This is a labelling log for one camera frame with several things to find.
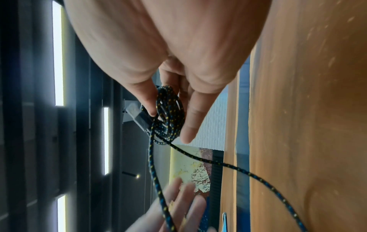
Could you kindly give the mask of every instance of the wood grain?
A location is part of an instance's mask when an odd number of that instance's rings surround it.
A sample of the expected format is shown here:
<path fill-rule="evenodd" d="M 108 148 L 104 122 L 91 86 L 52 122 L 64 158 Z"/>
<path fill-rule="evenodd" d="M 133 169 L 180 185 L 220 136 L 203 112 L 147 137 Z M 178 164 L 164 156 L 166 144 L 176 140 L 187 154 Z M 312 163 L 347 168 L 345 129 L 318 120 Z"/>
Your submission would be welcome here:
<path fill-rule="evenodd" d="M 240 71 L 236 78 L 228 85 L 228 104 L 226 118 L 226 140 L 224 144 L 223 162 L 237 165 L 236 138 L 237 138 L 237 118 L 239 100 L 239 80 Z M 221 193 L 221 214 L 219 230 L 222 229 L 222 213 L 227 213 L 228 231 L 236 231 L 237 228 L 237 172 L 223 168 L 222 193 Z"/>
<path fill-rule="evenodd" d="M 309 231 L 367 228 L 367 1 L 273 0 L 252 52 L 250 169 Z M 251 180 L 251 230 L 295 231 Z"/>

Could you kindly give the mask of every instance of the hand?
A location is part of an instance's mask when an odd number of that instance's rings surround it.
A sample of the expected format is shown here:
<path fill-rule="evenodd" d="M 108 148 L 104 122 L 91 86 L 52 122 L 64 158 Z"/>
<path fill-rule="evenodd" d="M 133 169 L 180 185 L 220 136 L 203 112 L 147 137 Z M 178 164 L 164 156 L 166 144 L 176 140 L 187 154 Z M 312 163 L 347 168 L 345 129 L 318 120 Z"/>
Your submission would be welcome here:
<path fill-rule="evenodd" d="M 167 205 L 175 201 L 171 211 L 172 219 L 180 232 L 197 231 L 201 218 L 206 208 L 205 199 L 197 195 L 194 197 L 194 183 L 188 183 L 181 187 L 182 180 L 176 178 L 165 190 L 164 197 Z M 159 200 L 156 199 L 148 212 L 139 218 L 127 232 L 169 232 L 162 216 L 162 209 Z M 186 222 L 181 224 L 185 214 Z M 208 232 L 215 232 L 215 229 L 209 229 Z"/>
<path fill-rule="evenodd" d="M 156 114 L 163 84 L 183 100 L 180 137 L 192 141 L 210 107 L 257 41 L 271 0 L 65 0 L 93 60 Z"/>

